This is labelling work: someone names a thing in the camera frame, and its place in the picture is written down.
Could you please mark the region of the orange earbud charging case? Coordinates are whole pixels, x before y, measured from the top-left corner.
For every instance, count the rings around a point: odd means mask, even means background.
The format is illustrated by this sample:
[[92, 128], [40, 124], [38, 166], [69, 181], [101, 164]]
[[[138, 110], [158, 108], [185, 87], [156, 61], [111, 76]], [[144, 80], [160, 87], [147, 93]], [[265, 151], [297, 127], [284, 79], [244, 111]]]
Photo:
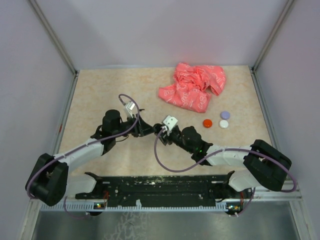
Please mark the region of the orange earbud charging case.
[[203, 122], [202, 122], [203, 126], [205, 128], [211, 128], [212, 125], [213, 125], [213, 122], [210, 120], [210, 119], [205, 119]]

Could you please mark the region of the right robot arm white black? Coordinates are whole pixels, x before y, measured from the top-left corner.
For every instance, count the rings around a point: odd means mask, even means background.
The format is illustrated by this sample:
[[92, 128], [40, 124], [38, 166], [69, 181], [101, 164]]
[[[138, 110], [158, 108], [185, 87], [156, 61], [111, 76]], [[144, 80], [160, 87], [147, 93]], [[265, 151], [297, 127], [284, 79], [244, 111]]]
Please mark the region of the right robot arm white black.
[[273, 192], [294, 192], [297, 181], [292, 181], [292, 188], [286, 190], [283, 185], [287, 177], [291, 177], [292, 161], [279, 150], [261, 139], [256, 139], [248, 146], [219, 146], [202, 139], [193, 126], [180, 130], [178, 126], [169, 128], [164, 124], [155, 124], [156, 142], [163, 145], [175, 144], [191, 155], [195, 163], [187, 168], [170, 169], [156, 157], [158, 164], [171, 173], [187, 172], [198, 165], [230, 166], [223, 192], [229, 198], [235, 198], [241, 191], [256, 187], [264, 187]]

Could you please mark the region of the white earbud charging case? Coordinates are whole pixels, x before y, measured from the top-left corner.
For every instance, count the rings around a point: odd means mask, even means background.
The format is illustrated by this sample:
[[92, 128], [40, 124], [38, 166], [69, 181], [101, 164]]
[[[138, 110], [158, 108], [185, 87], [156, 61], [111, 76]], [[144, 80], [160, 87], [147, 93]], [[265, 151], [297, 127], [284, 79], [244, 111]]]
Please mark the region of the white earbud charging case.
[[222, 128], [222, 129], [226, 129], [229, 127], [229, 122], [225, 119], [222, 119], [220, 122], [219, 122], [219, 127]]

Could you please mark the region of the purple earbud charging case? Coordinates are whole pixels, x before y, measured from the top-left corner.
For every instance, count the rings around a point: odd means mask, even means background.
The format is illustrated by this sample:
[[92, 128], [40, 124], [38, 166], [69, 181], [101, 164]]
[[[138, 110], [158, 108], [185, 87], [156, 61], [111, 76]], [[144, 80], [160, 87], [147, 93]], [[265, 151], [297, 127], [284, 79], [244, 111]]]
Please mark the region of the purple earbud charging case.
[[228, 112], [228, 111], [222, 111], [220, 113], [220, 117], [223, 119], [223, 120], [228, 120], [230, 117], [231, 117], [231, 114]]

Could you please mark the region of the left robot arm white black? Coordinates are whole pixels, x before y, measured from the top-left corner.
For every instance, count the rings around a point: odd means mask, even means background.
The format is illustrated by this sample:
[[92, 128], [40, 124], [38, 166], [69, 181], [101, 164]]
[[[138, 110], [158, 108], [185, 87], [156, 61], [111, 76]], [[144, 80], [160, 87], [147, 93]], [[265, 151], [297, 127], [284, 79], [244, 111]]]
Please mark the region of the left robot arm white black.
[[79, 193], [87, 193], [97, 199], [103, 195], [104, 186], [98, 183], [90, 173], [70, 176], [70, 173], [108, 153], [118, 137], [144, 137], [155, 132], [155, 128], [146, 123], [139, 114], [134, 114], [123, 121], [118, 110], [108, 110], [102, 124], [83, 144], [65, 153], [42, 154], [25, 185], [29, 197], [41, 200], [52, 207], [64, 198]]

